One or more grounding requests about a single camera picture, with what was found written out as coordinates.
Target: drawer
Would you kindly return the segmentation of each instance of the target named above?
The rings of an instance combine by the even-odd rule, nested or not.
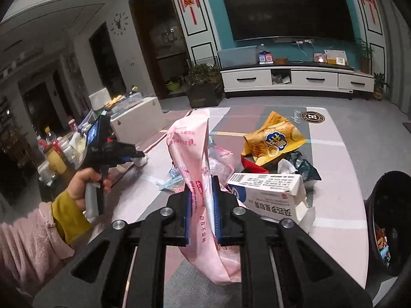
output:
[[[338,74],[338,88],[374,91],[374,79],[359,75]]]
[[[338,73],[317,71],[291,71],[291,83],[293,86],[315,87],[338,87]]]
[[[247,88],[255,86],[271,86],[269,69],[221,73],[224,88]]]

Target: yellow chip bag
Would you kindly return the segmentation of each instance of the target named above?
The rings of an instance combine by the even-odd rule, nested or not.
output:
[[[271,111],[270,115],[267,117],[264,124],[256,132],[259,132],[259,131],[263,130],[264,128],[268,127],[268,126],[276,125],[278,123],[281,123],[281,122],[287,121],[287,120],[288,120],[287,118],[284,118],[283,116],[280,116],[275,111]],[[251,149],[248,146],[248,143],[247,143],[247,140],[246,140],[244,142],[244,150],[242,151],[241,155],[247,156],[247,155],[250,155],[250,154],[251,154]]]
[[[244,138],[255,163],[259,166],[297,149],[307,141],[289,120],[260,128],[255,132],[246,134]]]

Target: person's hand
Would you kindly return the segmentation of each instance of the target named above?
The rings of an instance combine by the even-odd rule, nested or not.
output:
[[[112,182],[110,178],[111,176],[108,175],[108,179],[105,179],[103,182],[105,193],[109,193],[111,191]],[[94,171],[94,169],[92,168],[87,168],[82,171],[78,171],[74,175],[69,186],[67,187],[67,192],[69,193],[71,199],[75,201],[80,211],[83,212],[86,209],[86,201],[84,199],[86,183],[88,181],[98,182],[100,179],[101,175],[96,173],[96,171]]]

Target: metal screw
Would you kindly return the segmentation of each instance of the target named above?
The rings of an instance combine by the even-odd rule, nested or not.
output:
[[[235,215],[243,215],[243,214],[245,213],[245,208],[244,208],[244,207],[240,207],[240,206],[234,207],[234,208],[233,208],[233,213],[234,213]]]
[[[126,226],[126,222],[124,220],[116,220],[112,224],[115,230],[123,229]]]
[[[284,228],[294,227],[294,221],[292,221],[291,219],[282,219],[281,226],[283,226]]]
[[[169,216],[169,215],[171,215],[173,213],[173,209],[171,209],[171,208],[169,208],[169,207],[163,207],[161,210],[160,210],[160,214],[162,215],[162,216]]]

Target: cabinet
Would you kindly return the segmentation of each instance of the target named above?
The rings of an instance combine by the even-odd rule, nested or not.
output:
[[[276,84],[272,76],[290,76],[290,82]],[[373,76],[335,66],[266,65],[223,69],[221,77],[225,92],[254,90],[314,90],[353,93],[373,92]]]

